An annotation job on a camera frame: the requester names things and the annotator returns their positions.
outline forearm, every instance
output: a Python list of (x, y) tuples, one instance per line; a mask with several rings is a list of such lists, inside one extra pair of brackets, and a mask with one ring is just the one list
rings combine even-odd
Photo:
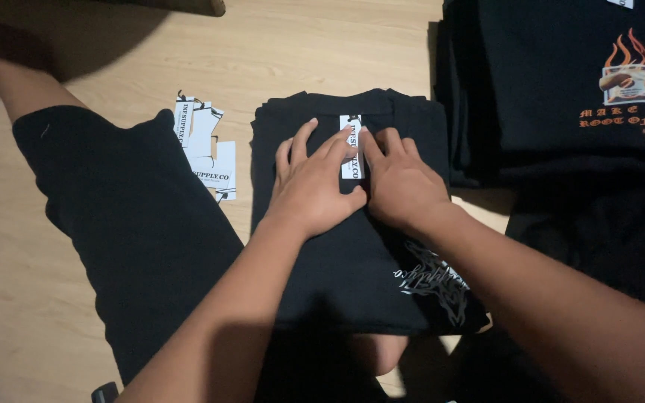
[(238, 259), (117, 402), (251, 401), (303, 242), (262, 220)]
[(510, 335), (578, 401), (645, 402), (645, 304), (477, 222), (419, 226)]

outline size label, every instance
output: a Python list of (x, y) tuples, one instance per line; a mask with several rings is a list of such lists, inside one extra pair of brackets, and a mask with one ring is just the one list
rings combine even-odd
[[(340, 115), (340, 130), (343, 130), (346, 125), (353, 128), (353, 133), (348, 137), (348, 144), (354, 147), (359, 147), (360, 130), (363, 127), (362, 115)], [(344, 163), (340, 167), (343, 179), (365, 179), (365, 160), (363, 154), (358, 151), (358, 155), (353, 159)]]
[(192, 166), (191, 170), (206, 187), (212, 188), (228, 188), (228, 182), (232, 174), (228, 169), (215, 169), (204, 166)]
[(174, 132), (183, 147), (188, 147), (188, 138), (191, 137), (194, 99), (195, 97), (177, 97), (175, 100)]
[(633, 0), (608, 0), (608, 2), (618, 4), (620, 6), (626, 7), (627, 9), (633, 10)]

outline hand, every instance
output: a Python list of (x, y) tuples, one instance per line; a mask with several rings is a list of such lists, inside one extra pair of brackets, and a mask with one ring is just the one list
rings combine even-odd
[(371, 171), (369, 206), (373, 216), (413, 234), (439, 206), (451, 204), (444, 180), (422, 162), (414, 140), (400, 140), (396, 129), (387, 128), (377, 133), (383, 154), (367, 128), (360, 134)]
[(308, 158), (306, 143), (317, 127), (318, 120), (313, 118), (295, 137), (280, 144), (275, 155), (273, 196), (265, 214), (267, 219), (300, 230), (304, 240), (332, 229), (367, 202), (362, 187), (341, 194), (337, 180), (340, 165), (358, 152), (347, 142), (352, 129), (345, 128), (327, 139)]

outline finger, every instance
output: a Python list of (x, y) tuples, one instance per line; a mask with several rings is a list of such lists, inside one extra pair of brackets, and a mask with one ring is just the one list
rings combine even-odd
[(419, 158), (419, 151), (417, 151), (417, 144), (415, 144), (414, 140), (412, 140), (409, 137), (403, 138), (402, 139), (402, 146), (405, 149), (405, 152), (407, 153), (408, 156), (414, 157), (415, 159), (422, 160)]
[(367, 126), (363, 126), (362, 130), (360, 131), (360, 137), (360, 144), (363, 146), (365, 159), (368, 161), (370, 169), (373, 169), (375, 163), (385, 159), (385, 155), (382, 154), (382, 151), (380, 151), (380, 147), (377, 145), (377, 142), (372, 136), (372, 133), (370, 133), (370, 131), (367, 129)]
[(385, 154), (388, 156), (402, 154), (405, 148), (400, 140), (400, 133), (395, 128), (387, 128), (377, 133), (377, 139), (384, 145)]
[(325, 140), (325, 142), (320, 146), (320, 148), (317, 151), (315, 151), (315, 153), (318, 153), (323, 157), (327, 156), (327, 154), (330, 153), (330, 147), (332, 147), (336, 141), (344, 140), (345, 142), (347, 142), (348, 137), (350, 137), (351, 133), (353, 133), (353, 126), (346, 125), (343, 128), (343, 130), (338, 131), (332, 137)]
[(363, 208), (367, 204), (367, 193), (362, 186), (356, 186), (352, 193), (342, 195), (348, 207), (348, 216)]
[(308, 158), (308, 139), (310, 133), (318, 127), (318, 119), (312, 118), (310, 122), (302, 125), (292, 138), (292, 151), (290, 153), (290, 165), (296, 166)]
[(291, 146), (292, 138), (289, 138), (286, 141), (283, 141), (278, 147), (278, 151), (275, 152), (275, 171), (278, 174), (290, 167), (290, 163), (287, 160), (287, 155), (290, 152)]
[(353, 147), (346, 140), (339, 138), (331, 145), (327, 151), (326, 159), (340, 165), (345, 159), (351, 159), (358, 155), (358, 148)]

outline wooden floor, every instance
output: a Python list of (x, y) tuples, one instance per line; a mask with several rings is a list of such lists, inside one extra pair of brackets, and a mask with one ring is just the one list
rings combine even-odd
[[(0, 19), (49, 37), (71, 76), (67, 87), (114, 124), (152, 118), (173, 106), (179, 89), (225, 110), (214, 134), (237, 142), (238, 199), (221, 207), (244, 241), (256, 107), (302, 90), (350, 96), (391, 87), (429, 96), (428, 27), (442, 16), (442, 0), (227, 0), (222, 18), (95, 2), (6, 3)], [(118, 381), (94, 292), (44, 203), (0, 102), (2, 403), (85, 402), (95, 387)], [(467, 208), (504, 229), (504, 216)], [(393, 376), (383, 381), (401, 392)]]

